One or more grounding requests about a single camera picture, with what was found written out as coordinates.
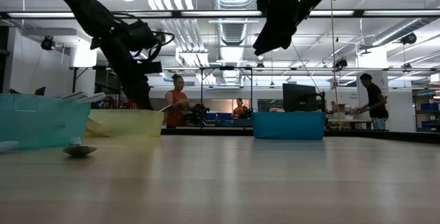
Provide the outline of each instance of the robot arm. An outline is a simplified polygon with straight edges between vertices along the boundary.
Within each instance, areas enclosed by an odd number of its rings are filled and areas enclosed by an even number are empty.
[[[255,44],[255,54],[273,49],[287,49],[296,27],[306,19],[322,0],[257,0],[257,8],[266,13],[266,24]]]
[[[125,23],[97,0],[63,0],[74,13],[77,21],[93,39],[91,49],[100,47],[109,66],[118,76],[126,96],[143,109],[152,109],[145,74],[162,72],[160,63],[151,61],[159,54],[161,40],[148,24],[137,20]],[[131,52],[155,49],[145,63],[139,64]]]

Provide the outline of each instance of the blue plastic bin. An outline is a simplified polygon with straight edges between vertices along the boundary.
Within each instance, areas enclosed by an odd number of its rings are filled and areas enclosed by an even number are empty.
[[[421,104],[420,105],[420,109],[422,111],[438,111],[439,110],[439,103],[426,103],[426,104]]]
[[[257,139],[322,140],[325,113],[254,113],[254,137]]]
[[[0,94],[0,142],[19,149],[67,146],[84,137],[90,103],[23,94]]]

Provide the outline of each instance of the small bowl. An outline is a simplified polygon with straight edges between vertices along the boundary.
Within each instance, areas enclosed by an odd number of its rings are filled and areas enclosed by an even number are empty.
[[[95,152],[96,148],[90,146],[71,146],[64,148],[63,152],[72,157],[86,157]]]

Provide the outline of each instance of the yellow plastic bin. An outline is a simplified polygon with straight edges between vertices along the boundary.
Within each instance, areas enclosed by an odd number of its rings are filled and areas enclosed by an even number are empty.
[[[142,140],[160,137],[164,113],[131,109],[92,109],[85,137]]]

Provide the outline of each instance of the cardboard box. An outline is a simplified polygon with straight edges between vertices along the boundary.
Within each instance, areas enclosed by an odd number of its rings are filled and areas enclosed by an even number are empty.
[[[346,104],[338,104],[336,102],[331,102],[331,110],[333,111],[333,118],[345,118],[345,105]]]

